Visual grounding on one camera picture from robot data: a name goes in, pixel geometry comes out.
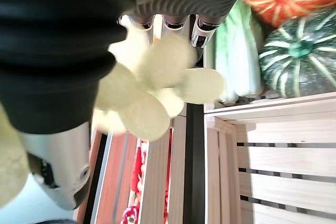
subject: plush toy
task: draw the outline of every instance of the plush toy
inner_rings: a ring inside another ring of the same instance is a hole
[[[22,190],[29,172],[26,152],[0,104],[0,208]]]
[[[170,118],[182,111],[184,102],[213,102],[223,93],[225,82],[215,70],[192,68],[197,53],[186,38],[166,35],[146,50],[139,45],[140,52],[134,50],[138,46],[135,38],[124,44],[124,51],[114,52],[124,64],[117,62],[100,81],[93,121],[105,131],[118,134],[127,130],[153,141],[168,130]],[[128,60],[122,60],[118,52],[125,54],[130,47],[125,56]]]

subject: wooden slat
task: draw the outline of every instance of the wooden slat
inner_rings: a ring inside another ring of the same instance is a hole
[[[237,147],[238,166],[336,177],[336,148]]]
[[[215,129],[217,131],[233,134],[236,131],[236,127],[232,124],[224,122],[223,120],[214,116],[206,117],[206,125],[208,128]]]
[[[231,223],[230,218],[230,185],[229,185],[229,159],[227,148],[227,134],[218,133],[218,150],[219,150],[219,181],[220,181],[220,203],[221,203],[221,224]]]
[[[97,223],[112,223],[114,202],[117,194],[118,176],[125,135],[114,136],[109,150],[109,158],[97,210]]]
[[[242,223],[240,212],[240,193],[239,193],[239,174],[238,174],[238,157],[236,151],[236,133],[227,134],[227,148],[229,160],[229,184],[230,184],[230,217],[231,223]]]
[[[306,120],[237,125],[237,142],[336,143],[336,115],[327,120]]]
[[[244,224],[336,224],[336,220],[289,212],[243,200],[240,204]]]
[[[172,158],[168,202],[168,222],[183,223],[185,130],[186,118],[177,116],[173,122]]]
[[[218,132],[216,130],[207,129],[205,146],[205,218],[207,223],[220,223],[221,192],[219,181]]]
[[[240,194],[336,214],[336,183],[239,173]]]
[[[91,141],[91,149],[89,152],[89,157],[90,157],[90,180],[92,180],[93,177],[93,172],[95,171],[95,166],[96,166],[96,161],[98,157],[98,150],[99,150],[99,145],[100,145],[100,140],[101,140],[101,132],[99,132],[97,129],[94,129],[93,135],[92,135],[92,141]],[[85,211],[88,203],[88,198],[89,198],[89,193],[86,196],[85,200],[83,203],[77,208],[74,212],[74,220],[76,220],[79,223],[83,223],[84,221],[84,216],[85,216]]]
[[[169,132],[148,146],[139,224],[158,224],[163,221]]]
[[[115,215],[116,216],[115,224],[120,223],[122,219],[122,213],[128,206],[130,185],[131,185],[131,173],[132,173],[137,140],[138,139],[135,136],[129,133],[128,145],[127,145],[125,162],[123,166],[123,173],[122,173],[122,179],[121,179],[121,187],[120,187],[120,192],[119,192],[117,213]]]
[[[224,111],[213,113],[211,116],[217,116],[224,121],[228,120],[246,120],[246,119],[262,119],[276,116],[292,116],[292,115],[305,115],[312,113],[336,111],[336,98],[321,100],[321,101],[308,101],[293,104],[274,104],[272,106],[264,106],[261,108],[247,108],[232,111]]]
[[[335,98],[336,98],[336,92],[309,95],[306,97],[298,97],[298,98],[290,98],[290,99],[282,99],[282,100],[281,99],[277,99],[277,100],[263,99],[261,101],[256,101],[251,104],[213,109],[213,110],[207,111],[207,114],[211,114],[211,113],[217,114],[217,113],[222,113],[222,112],[238,111],[238,110],[248,111],[250,109],[269,108],[269,107],[272,108],[275,106],[283,106],[283,105],[289,105],[289,104],[303,104],[303,103],[309,103],[313,101],[323,101],[323,100],[330,100],[330,99],[335,99]]]
[[[183,110],[180,112],[181,116],[187,116],[187,104],[184,104]]]

